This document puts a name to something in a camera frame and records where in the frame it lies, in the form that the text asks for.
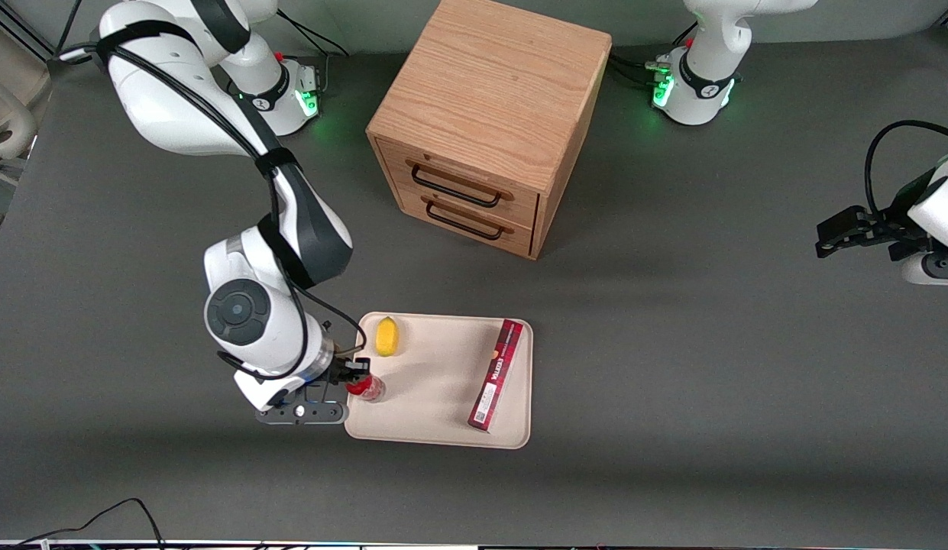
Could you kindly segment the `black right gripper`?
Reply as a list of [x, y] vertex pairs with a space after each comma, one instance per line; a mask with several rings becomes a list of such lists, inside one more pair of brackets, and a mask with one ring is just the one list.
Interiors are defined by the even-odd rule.
[[334, 357], [327, 369], [319, 377], [322, 384], [345, 384], [347, 391], [361, 390], [361, 377], [371, 375], [370, 359], [352, 359]]

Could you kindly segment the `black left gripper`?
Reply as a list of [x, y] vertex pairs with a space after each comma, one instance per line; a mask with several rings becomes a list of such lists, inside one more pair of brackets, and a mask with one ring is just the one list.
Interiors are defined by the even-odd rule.
[[861, 232], [868, 232], [865, 247], [889, 244], [888, 254], [894, 262], [907, 260], [913, 254], [930, 253], [933, 247], [932, 239], [927, 231], [911, 220], [909, 210], [923, 197], [935, 171], [930, 168], [904, 184], [896, 192], [890, 205], [879, 209], [875, 201], [871, 170], [866, 170], [865, 198], [869, 210], [864, 206], [852, 205], [819, 223], [819, 241], [815, 244], [819, 260], [844, 248], [861, 247], [865, 238], [851, 237]]

